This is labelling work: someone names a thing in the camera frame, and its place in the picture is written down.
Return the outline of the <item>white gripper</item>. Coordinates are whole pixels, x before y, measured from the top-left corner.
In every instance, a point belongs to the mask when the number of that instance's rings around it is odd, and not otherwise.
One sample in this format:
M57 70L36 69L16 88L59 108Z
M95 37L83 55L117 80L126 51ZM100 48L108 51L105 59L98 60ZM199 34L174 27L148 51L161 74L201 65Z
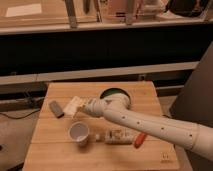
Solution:
M79 102L79 106L83 107L83 111L92 116L92 117L102 117L103 112L107 107L107 103L102 99L81 99ZM72 119L78 119L79 117L82 117L83 114L82 110L77 110L73 116Z

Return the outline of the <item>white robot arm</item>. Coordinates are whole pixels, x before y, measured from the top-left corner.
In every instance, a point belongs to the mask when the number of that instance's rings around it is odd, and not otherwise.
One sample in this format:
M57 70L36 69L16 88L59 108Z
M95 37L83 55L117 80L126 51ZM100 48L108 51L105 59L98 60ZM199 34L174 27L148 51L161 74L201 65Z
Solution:
M73 98L76 111L91 117L147 133L181 146L213 161L213 128L198 123L137 113L129 109L130 98L115 93L104 98Z

